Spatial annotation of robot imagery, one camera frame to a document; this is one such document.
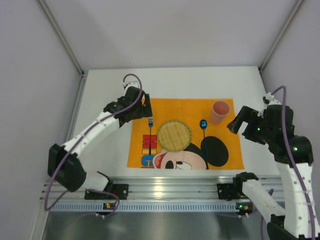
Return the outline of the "blue metal fork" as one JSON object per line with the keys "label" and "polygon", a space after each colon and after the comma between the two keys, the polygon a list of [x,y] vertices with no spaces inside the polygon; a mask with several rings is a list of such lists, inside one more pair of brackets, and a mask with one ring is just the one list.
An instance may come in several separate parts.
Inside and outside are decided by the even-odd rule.
{"label": "blue metal fork", "polygon": [[152,154],[152,127],[153,127],[154,121],[153,117],[148,118],[148,127],[149,127],[149,155]]}

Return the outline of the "pink plastic cup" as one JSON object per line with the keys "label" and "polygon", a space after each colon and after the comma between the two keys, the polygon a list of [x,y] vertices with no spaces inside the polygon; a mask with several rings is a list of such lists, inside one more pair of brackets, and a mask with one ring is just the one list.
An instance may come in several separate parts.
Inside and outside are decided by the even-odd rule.
{"label": "pink plastic cup", "polygon": [[212,105],[210,121],[214,125],[220,124],[224,118],[230,113],[230,106],[225,101],[216,101]]}

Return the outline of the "woven bamboo round plate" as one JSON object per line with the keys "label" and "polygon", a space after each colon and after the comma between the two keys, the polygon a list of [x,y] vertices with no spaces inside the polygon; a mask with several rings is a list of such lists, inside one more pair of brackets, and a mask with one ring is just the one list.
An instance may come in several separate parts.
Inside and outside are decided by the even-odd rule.
{"label": "woven bamboo round plate", "polygon": [[192,142],[192,131],[180,120],[166,121],[157,131],[157,140],[163,150],[181,152]]}

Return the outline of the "blue metal spoon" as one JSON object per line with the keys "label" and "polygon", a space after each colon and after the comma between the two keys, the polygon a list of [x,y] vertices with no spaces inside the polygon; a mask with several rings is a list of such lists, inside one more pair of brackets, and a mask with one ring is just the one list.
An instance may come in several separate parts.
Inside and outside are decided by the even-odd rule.
{"label": "blue metal spoon", "polygon": [[206,142],[206,129],[208,127],[208,122],[205,119],[202,119],[199,122],[199,126],[200,126],[200,128],[202,129],[202,132],[203,132],[203,140],[201,142],[201,148],[202,148],[202,151],[204,153],[204,157],[207,160],[208,159],[208,151],[207,151],[207,142]]}

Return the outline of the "orange cartoon mouse cloth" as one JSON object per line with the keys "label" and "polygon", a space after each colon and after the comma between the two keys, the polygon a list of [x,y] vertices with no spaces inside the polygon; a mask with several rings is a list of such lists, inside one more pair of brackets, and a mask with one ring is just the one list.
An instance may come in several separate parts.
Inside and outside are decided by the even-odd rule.
{"label": "orange cartoon mouse cloth", "polygon": [[[220,124],[211,123],[212,106],[216,99],[151,99],[153,127],[151,131],[151,155],[149,155],[148,119],[132,122],[127,167],[148,170],[242,170],[244,169],[240,138],[230,133],[227,124],[235,118],[232,99],[225,99],[229,114]],[[203,131],[200,121],[207,121],[205,130],[207,160],[202,150]],[[189,146],[183,151],[169,152],[158,142],[159,127],[172,120],[187,124],[192,133]]]}

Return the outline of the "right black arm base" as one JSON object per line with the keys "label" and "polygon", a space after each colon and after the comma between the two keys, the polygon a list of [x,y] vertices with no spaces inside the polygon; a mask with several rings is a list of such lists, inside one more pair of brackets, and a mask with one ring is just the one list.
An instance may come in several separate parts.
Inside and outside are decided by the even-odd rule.
{"label": "right black arm base", "polygon": [[233,201],[249,199],[246,195],[244,195],[241,185],[236,185],[233,183],[218,183],[216,187],[219,200]]}

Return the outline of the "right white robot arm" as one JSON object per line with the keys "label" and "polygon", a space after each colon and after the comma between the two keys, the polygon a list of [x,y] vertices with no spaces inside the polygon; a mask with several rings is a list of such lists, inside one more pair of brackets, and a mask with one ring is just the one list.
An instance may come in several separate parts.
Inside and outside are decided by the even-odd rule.
{"label": "right white robot arm", "polygon": [[313,150],[305,136],[295,135],[293,111],[277,100],[266,100],[265,108],[257,111],[243,106],[227,128],[236,134],[242,123],[245,139],[267,145],[274,156],[284,194],[284,207],[264,190],[252,172],[241,172],[233,177],[239,194],[249,198],[267,227],[271,240],[318,240],[320,223],[313,200]]}

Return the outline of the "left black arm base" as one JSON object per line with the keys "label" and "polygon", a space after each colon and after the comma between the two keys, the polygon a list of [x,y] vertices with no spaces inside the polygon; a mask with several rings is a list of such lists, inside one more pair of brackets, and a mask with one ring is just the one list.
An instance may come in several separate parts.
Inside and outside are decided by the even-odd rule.
{"label": "left black arm base", "polygon": [[[104,192],[111,193],[116,195],[120,200],[126,200],[129,193],[129,185],[128,184],[113,184],[108,187]],[[84,195],[85,200],[113,200],[115,199],[112,195],[99,193],[92,190],[86,190]]]}

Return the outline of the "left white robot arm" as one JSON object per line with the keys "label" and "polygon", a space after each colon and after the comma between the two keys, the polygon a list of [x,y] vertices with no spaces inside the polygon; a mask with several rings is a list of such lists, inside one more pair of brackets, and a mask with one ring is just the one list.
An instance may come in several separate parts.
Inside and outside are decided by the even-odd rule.
{"label": "left white robot arm", "polygon": [[84,157],[124,124],[152,115],[149,94],[135,86],[127,87],[125,95],[107,104],[81,133],[62,145],[54,144],[50,147],[48,175],[69,192],[81,188],[107,190],[113,184],[110,177],[98,170],[86,170]]}

